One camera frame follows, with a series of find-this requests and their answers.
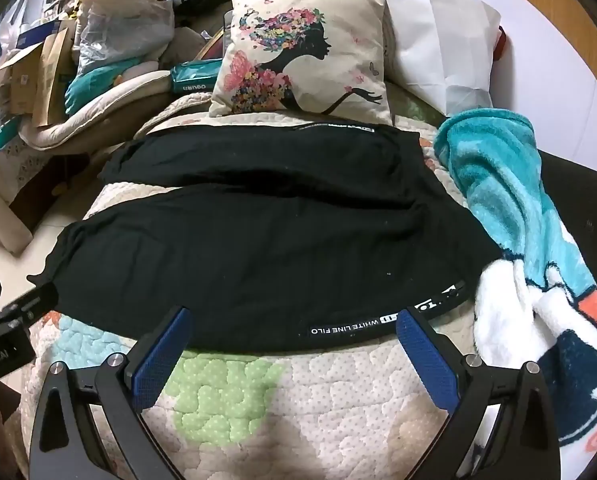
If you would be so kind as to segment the black pants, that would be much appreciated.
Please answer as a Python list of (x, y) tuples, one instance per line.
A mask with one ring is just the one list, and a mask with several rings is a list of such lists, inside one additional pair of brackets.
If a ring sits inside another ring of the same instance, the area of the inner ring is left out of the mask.
[(475, 295), (499, 246), (388, 126), (183, 126), (118, 150), (105, 185), (155, 193), (68, 226), (35, 285), (139, 338), (189, 309), (194, 349), (278, 353), (382, 337), (402, 309)]

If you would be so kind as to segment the flat cardboard piece on floor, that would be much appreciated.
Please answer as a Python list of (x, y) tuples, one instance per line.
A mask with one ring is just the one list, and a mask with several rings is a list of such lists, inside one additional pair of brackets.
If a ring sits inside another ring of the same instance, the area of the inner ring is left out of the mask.
[(0, 246), (10, 254), (18, 255), (32, 240), (32, 232), (0, 198)]

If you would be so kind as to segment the teal cartoon fleece blanket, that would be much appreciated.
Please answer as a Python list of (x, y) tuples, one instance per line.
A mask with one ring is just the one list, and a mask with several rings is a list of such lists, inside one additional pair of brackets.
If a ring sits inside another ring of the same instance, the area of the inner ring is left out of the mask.
[(440, 126), (435, 156), (501, 248), (481, 274), (474, 339), (489, 365), (539, 365), (551, 396), (561, 476), (597, 452), (597, 283), (541, 180), (533, 126), (477, 108)]

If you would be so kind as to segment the beige padded chair cushion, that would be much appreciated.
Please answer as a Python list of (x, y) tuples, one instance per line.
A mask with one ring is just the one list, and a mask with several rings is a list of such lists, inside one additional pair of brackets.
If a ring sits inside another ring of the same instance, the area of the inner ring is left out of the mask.
[(122, 82), (82, 107), (62, 124), (36, 127), (22, 120), (18, 136), (30, 148), (52, 154), (77, 154), (131, 138), (170, 102), (169, 70), (155, 70)]

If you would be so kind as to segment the heart patterned quilt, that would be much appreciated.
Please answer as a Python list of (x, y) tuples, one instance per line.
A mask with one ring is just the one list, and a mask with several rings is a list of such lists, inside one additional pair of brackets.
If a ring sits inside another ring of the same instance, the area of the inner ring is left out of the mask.
[[(137, 141), (174, 127), (296, 127), (305, 114), (269, 112), (209, 118), (198, 111), (152, 122)], [(441, 168), (432, 143), (443, 119), (395, 116), (419, 136), (426, 165), (460, 206), (466, 200)], [(27, 452), (42, 382), (52, 361), (100, 364), (136, 342), (51, 312), (32, 329), (36, 360), (23, 372), (21, 430)], [(339, 349), (256, 354), (190, 350), (154, 408), (143, 412), (186, 479), (399, 479), (411, 470), (445, 416), (429, 400), (394, 335)]]

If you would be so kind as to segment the brown cardboard box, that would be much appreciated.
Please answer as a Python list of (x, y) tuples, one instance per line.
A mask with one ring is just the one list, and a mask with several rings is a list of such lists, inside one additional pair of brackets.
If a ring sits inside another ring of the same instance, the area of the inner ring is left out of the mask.
[(30, 116), (36, 128), (66, 121), (65, 93), (76, 75), (74, 23), (0, 58), (0, 115)]

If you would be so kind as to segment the white plastic bag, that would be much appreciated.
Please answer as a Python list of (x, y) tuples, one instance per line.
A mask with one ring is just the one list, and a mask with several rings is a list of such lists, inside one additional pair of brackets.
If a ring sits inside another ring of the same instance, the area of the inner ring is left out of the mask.
[(15, 0), (0, 22), (0, 49), (7, 53), (16, 47), (26, 11), (27, 0)]

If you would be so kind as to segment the teal wipes package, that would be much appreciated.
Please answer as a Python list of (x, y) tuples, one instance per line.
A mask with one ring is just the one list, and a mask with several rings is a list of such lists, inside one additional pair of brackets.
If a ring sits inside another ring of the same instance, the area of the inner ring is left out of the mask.
[(172, 91), (175, 93), (212, 92), (221, 64), (221, 58), (211, 58), (183, 62), (172, 67), (170, 70)]

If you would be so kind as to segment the clear plastic bag bundle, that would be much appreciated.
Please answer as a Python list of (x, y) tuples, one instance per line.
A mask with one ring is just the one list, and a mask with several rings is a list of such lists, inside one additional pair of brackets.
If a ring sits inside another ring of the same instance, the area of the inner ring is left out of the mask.
[(129, 58), (144, 58), (175, 35), (170, 0), (82, 0), (75, 46), (79, 76)]

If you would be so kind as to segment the floral woman print cushion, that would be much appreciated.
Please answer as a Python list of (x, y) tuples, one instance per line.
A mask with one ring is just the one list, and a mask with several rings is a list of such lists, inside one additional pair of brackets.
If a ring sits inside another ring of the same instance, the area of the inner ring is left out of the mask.
[(233, 0), (210, 115), (263, 112), (389, 125), (385, 0)]

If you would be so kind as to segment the white pillow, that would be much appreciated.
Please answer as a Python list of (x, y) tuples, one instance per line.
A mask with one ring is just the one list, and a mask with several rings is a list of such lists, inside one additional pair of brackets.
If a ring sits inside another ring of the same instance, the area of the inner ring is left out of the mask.
[(481, 0), (385, 0), (385, 75), (450, 117), (491, 107), (501, 15)]

